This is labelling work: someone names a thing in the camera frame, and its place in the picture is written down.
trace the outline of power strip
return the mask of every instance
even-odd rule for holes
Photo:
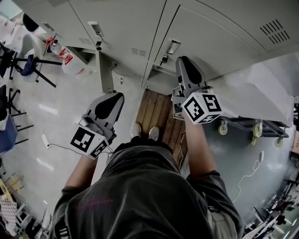
[[[45,134],[42,135],[42,140],[43,140],[43,143],[45,144],[46,148],[50,148],[50,143],[49,141],[47,140],[47,137]]]

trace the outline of wooden floor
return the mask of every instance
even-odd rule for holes
[[[160,128],[160,139],[173,150],[173,157],[177,162],[187,152],[184,137],[181,153],[181,137],[185,132],[185,122],[172,116],[171,97],[154,91],[145,90],[139,107],[136,122],[141,125],[141,138],[146,139],[153,126]]]

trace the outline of plastic bottle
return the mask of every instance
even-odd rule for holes
[[[58,41],[50,38],[47,44],[50,45],[52,52],[62,58],[63,64],[61,67],[64,73],[74,75],[77,79],[85,79],[91,73],[80,60],[73,58],[71,53]]]

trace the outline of white floor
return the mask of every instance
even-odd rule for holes
[[[64,147],[69,146],[78,128],[77,122],[89,104],[103,95],[96,72],[85,80],[78,80],[64,74],[60,66],[44,64],[42,73],[57,84],[57,88],[54,88],[41,78],[39,83],[26,83],[18,72],[14,73],[14,79],[10,81],[7,79],[9,70],[5,79],[0,82],[0,87],[7,84],[7,87],[12,85],[19,88],[21,95],[14,101],[15,105],[40,125],[50,143]],[[124,79],[123,84],[114,79],[114,88],[124,94],[125,104],[114,125],[117,138],[111,145],[112,149],[129,141],[130,127],[136,119],[143,93],[141,81],[132,79]],[[34,123],[28,115],[16,116],[14,120],[22,127]],[[24,188],[17,197],[29,206],[33,216],[42,219],[46,208],[54,211],[60,191],[80,156],[53,145],[47,149],[41,139],[42,131],[36,123],[33,128],[19,132],[18,140],[29,138],[29,141],[16,145],[13,150],[4,154],[3,162],[7,170],[6,176],[14,172],[24,176]],[[100,156],[93,181],[100,178],[106,159],[106,154]]]

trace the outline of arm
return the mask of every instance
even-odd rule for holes
[[[97,162],[98,159],[92,160],[86,155],[82,155],[65,186],[79,189],[90,187]]]
[[[194,125],[184,112],[191,178],[216,170],[202,125]]]
[[[50,239],[60,238],[61,230],[67,228],[64,219],[67,205],[77,194],[91,185],[97,162],[98,159],[92,160],[85,155],[81,156],[74,171],[67,180],[65,187],[62,189],[62,196],[55,207],[53,222],[49,233]]]
[[[190,176],[187,180],[194,190],[205,194],[209,209],[214,207],[217,211],[229,215],[235,225],[237,237],[241,238],[242,219],[228,197],[220,174],[216,171],[216,163],[207,144],[204,129],[202,125],[194,125],[185,112],[184,118],[190,167]],[[227,225],[220,227],[227,231]]]

